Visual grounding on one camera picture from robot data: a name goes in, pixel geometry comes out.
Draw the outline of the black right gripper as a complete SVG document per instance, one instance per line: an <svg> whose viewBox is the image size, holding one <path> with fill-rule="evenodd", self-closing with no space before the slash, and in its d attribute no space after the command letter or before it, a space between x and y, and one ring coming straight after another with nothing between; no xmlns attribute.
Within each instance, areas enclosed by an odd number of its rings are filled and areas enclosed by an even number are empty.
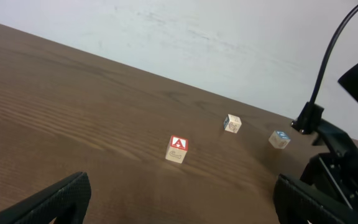
<svg viewBox="0 0 358 224"><path fill-rule="evenodd" d="M358 102L358 64L338 82ZM312 157L301 180L278 176L273 191L278 220L281 224L358 224L358 147L345 131L323 119L314 130L318 137L313 144L323 143L329 152Z"/></svg>

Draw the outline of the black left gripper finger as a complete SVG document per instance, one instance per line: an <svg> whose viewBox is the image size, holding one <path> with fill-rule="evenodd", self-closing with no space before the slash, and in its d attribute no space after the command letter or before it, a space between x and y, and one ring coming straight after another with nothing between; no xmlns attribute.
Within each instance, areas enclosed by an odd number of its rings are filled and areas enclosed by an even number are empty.
<svg viewBox="0 0 358 224"><path fill-rule="evenodd" d="M83 223L91 198L86 172L74 173L0 212L0 224Z"/></svg>

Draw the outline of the red letter A block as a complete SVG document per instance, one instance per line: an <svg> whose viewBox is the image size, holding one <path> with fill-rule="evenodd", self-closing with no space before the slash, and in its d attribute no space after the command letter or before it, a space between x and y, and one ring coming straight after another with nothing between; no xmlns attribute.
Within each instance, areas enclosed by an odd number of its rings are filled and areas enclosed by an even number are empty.
<svg viewBox="0 0 358 224"><path fill-rule="evenodd" d="M188 152L188 140L175 135L170 136L165 155L166 160L181 164Z"/></svg>

